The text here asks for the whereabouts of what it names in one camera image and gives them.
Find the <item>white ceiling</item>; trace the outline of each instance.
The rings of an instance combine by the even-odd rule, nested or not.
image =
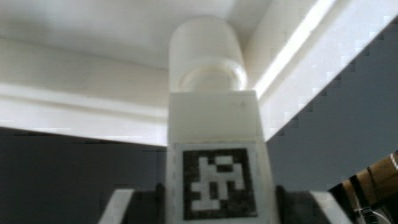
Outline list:
[[[202,15],[238,33],[268,140],[398,0],[0,0],[0,126],[165,145],[169,39]]]
[[[167,68],[169,39],[195,16],[220,17],[245,45],[270,0],[2,0],[0,37]]]

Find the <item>light strip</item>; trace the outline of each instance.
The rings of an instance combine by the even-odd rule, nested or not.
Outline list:
[[[391,157],[391,161],[392,161],[392,164],[394,164],[394,168],[396,168],[396,170],[398,170],[398,164],[396,164],[396,161],[394,161],[394,155],[392,155],[394,153],[391,153],[391,155],[389,155],[389,157]]]
[[[97,224],[121,224],[131,195],[133,189],[119,189],[113,191]]]
[[[309,10],[302,23],[296,27],[293,35],[289,37],[288,43],[282,47],[282,50],[277,54],[277,57],[272,61],[264,74],[259,78],[259,81],[254,85],[254,90],[257,92],[257,98],[263,97],[264,91],[272,85],[272,82],[277,78],[277,75],[286,67],[286,64],[295,56],[295,53],[304,45],[311,32],[320,24],[320,21],[327,15],[327,12],[332,8],[336,0],[318,0],[314,6]]]

